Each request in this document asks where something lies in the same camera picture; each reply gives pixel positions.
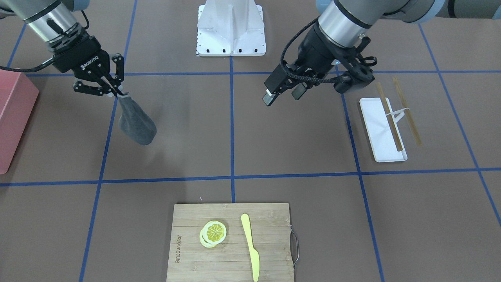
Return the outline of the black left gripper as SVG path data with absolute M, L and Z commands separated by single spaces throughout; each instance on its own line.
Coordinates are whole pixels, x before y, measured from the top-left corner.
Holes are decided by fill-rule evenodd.
M 308 27 L 311 27 L 308 34 L 303 39 L 298 48 L 298 58 L 293 63 L 295 68 L 291 70 L 285 61 L 285 55 L 290 45 L 301 35 Z M 335 56 L 329 50 L 333 45 L 330 42 L 324 42 L 324 34 L 320 31 L 319 22 L 310 22 L 303 27 L 286 44 L 281 52 L 280 64 L 265 80 L 266 87 L 264 103 L 270 107 L 277 97 L 285 91 L 292 89 L 294 83 L 311 82 L 315 83 L 347 83 L 349 75 L 341 75 L 331 79 L 324 77 L 332 69 L 332 62 Z M 292 91 L 294 100 L 299 100 L 308 90 L 308 84 L 300 83 Z

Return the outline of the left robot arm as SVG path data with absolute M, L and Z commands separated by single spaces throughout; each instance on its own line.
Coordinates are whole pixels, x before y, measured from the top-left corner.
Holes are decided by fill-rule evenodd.
M 319 16 L 285 46 L 279 64 L 265 80 L 265 105 L 287 90 L 299 100 L 318 85 L 337 93 L 362 89 L 374 81 L 373 56 L 363 50 L 366 32 L 381 19 L 419 24 L 442 18 L 500 18 L 499 0 L 319 0 Z

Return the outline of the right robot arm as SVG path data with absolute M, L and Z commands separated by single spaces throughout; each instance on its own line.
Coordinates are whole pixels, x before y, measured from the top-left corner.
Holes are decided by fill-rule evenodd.
M 73 71 L 76 92 L 125 98 L 124 57 L 110 56 L 77 21 L 73 12 L 86 7 L 88 2 L 79 5 L 75 0 L 2 0 L 1 16 L 21 18 L 46 43 L 52 57 L 31 69 L 1 69 L 29 73 L 52 65 L 61 73 Z

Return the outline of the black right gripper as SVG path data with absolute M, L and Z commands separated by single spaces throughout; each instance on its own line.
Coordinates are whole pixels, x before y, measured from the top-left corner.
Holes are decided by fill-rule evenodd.
M 82 39 L 77 45 L 54 56 L 53 66 L 61 73 L 69 70 L 79 79 L 100 79 L 99 86 L 84 84 L 76 80 L 73 84 L 75 92 L 109 97 L 126 96 L 123 92 L 124 56 L 114 54 L 110 56 L 102 50 L 95 37 Z M 115 64 L 115 74 L 111 75 L 111 63 Z

